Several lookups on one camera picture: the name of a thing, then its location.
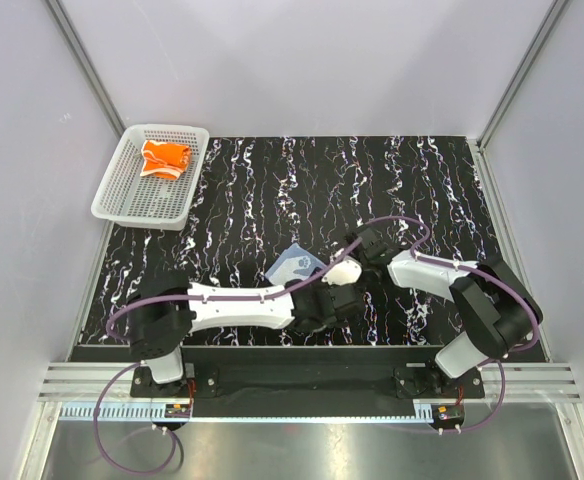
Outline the light blue towel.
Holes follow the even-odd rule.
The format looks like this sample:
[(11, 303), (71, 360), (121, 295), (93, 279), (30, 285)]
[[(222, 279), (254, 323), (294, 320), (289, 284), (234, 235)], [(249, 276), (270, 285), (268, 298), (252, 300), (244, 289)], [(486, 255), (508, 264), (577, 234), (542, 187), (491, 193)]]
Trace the light blue towel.
[(266, 271), (265, 278), (273, 285), (283, 286), (294, 280), (305, 280), (325, 267), (321, 260), (294, 243), (275, 260)]

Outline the orange white patterned towel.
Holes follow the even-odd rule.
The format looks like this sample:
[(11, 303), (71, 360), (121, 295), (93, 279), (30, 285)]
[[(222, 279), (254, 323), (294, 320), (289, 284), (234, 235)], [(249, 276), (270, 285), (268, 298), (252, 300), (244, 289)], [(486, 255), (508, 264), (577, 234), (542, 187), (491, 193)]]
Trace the orange white patterned towel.
[(192, 149), (188, 145), (147, 140), (141, 148), (141, 177), (178, 180), (190, 165)]

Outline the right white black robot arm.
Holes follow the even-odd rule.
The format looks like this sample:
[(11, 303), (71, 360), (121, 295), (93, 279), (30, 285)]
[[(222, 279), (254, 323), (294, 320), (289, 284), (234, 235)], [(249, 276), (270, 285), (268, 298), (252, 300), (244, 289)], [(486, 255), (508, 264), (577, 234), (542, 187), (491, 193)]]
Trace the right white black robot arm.
[(471, 262), (388, 247), (358, 247), (353, 257), (380, 279), (455, 305), (463, 331), (436, 354), (435, 365), (425, 374), (435, 395), (452, 394), (469, 370), (523, 348), (528, 336), (534, 341), (539, 337), (542, 310), (498, 255)]

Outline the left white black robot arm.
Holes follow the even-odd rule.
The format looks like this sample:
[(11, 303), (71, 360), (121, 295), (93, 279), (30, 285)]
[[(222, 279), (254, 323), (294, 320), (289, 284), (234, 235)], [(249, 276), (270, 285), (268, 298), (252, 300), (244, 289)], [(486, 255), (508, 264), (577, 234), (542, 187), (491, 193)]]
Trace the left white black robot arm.
[(141, 288), (127, 307), (130, 354), (168, 396), (187, 386), (181, 343), (189, 334), (238, 327), (313, 334), (342, 328), (365, 312), (354, 284), (295, 279), (264, 288), (221, 288), (176, 273)]

